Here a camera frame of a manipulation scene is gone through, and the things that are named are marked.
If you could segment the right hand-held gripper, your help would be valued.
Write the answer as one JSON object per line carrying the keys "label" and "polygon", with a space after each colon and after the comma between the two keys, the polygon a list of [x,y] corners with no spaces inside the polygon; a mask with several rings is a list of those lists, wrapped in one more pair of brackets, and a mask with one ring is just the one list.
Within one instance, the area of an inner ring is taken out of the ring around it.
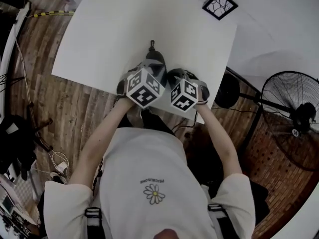
{"label": "right hand-held gripper", "polygon": [[197,104],[208,102],[207,84],[188,70],[182,68],[170,70],[168,83],[171,87],[170,104],[179,111],[187,112]]}

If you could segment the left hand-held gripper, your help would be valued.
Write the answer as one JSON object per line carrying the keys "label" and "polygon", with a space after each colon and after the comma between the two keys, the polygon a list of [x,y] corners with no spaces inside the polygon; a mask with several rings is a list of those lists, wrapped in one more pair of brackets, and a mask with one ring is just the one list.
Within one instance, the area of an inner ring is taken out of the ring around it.
{"label": "left hand-held gripper", "polygon": [[165,64],[155,59],[145,59],[120,78],[116,94],[118,98],[129,98],[144,109],[162,97],[166,84]]}

